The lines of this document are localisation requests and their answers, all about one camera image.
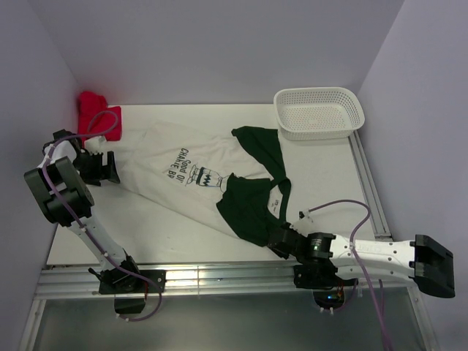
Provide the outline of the dark green t-shirt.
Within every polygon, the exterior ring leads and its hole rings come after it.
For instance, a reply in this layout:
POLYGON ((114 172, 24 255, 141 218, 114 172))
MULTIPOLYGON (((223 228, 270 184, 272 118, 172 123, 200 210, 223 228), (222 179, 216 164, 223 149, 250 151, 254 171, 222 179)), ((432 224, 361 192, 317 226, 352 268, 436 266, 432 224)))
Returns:
POLYGON ((218 212, 241 239, 267 246, 270 234, 286 222, 291 182, 286 174, 278 131, 240 127, 231 131, 240 147, 270 174, 265 178, 244 178, 231 174, 218 212))

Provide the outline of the white printed t-shirt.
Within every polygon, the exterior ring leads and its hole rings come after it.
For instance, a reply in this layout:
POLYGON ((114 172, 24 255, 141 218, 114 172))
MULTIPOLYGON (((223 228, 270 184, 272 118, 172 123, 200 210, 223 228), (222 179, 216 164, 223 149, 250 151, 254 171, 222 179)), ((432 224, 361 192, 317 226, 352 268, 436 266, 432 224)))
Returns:
POLYGON ((270 176, 231 132, 210 135, 164 121, 126 132, 120 141, 107 142, 103 151, 114 152, 126 190, 234 238, 238 236, 216 207, 228 176, 270 176))

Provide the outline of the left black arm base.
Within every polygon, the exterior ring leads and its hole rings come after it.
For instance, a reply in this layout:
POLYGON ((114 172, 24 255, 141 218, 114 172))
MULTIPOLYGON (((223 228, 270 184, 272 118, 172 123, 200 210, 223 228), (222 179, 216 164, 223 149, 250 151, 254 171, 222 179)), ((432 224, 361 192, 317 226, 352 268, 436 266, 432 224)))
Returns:
POLYGON ((143 321, 152 317, 162 305, 166 271, 159 269, 141 271, 135 263, 130 261, 123 262, 121 267, 134 274, 124 273, 117 268, 99 273, 93 268, 89 268, 88 272, 98 279, 100 295, 114 296, 114 311, 118 317, 131 322, 143 321), (158 301, 153 311, 142 316, 151 293, 158 295, 158 301))

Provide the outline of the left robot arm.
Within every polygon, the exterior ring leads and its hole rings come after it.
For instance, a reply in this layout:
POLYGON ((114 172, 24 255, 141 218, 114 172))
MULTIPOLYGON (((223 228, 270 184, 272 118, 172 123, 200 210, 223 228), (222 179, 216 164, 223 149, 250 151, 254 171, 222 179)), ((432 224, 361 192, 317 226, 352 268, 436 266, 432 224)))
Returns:
POLYGON ((140 288, 143 275, 135 261, 119 246, 94 215, 89 185, 102 181, 120 183, 114 153, 91 153, 81 139, 65 129, 53 133, 44 144, 44 159, 24 174, 45 218, 79 237, 98 259, 101 271, 90 272, 105 284, 117 284, 126 292, 140 288))

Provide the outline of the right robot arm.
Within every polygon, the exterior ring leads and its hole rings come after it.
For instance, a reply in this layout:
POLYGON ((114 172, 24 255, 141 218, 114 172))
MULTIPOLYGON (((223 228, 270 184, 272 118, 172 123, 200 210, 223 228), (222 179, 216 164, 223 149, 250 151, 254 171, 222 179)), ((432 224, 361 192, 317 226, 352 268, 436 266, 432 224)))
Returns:
POLYGON ((364 279, 415 285, 436 298, 454 298, 453 253, 427 235, 409 241, 350 240, 332 233, 301 235, 274 231, 268 248, 282 258, 294 257, 297 288, 325 290, 352 286, 364 279))

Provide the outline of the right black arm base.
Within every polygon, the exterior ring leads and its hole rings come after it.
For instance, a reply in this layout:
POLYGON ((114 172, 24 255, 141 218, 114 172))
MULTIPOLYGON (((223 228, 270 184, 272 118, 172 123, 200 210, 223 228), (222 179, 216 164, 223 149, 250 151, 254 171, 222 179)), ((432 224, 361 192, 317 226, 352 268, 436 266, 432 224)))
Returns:
POLYGON ((294 285, 298 289, 311 290, 314 302, 320 309, 332 312, 344 306, 347 296, 345 287, 358 285, 357 279, 342 279, 336 275, 335 268, 319 265, 294 265, 294 285))

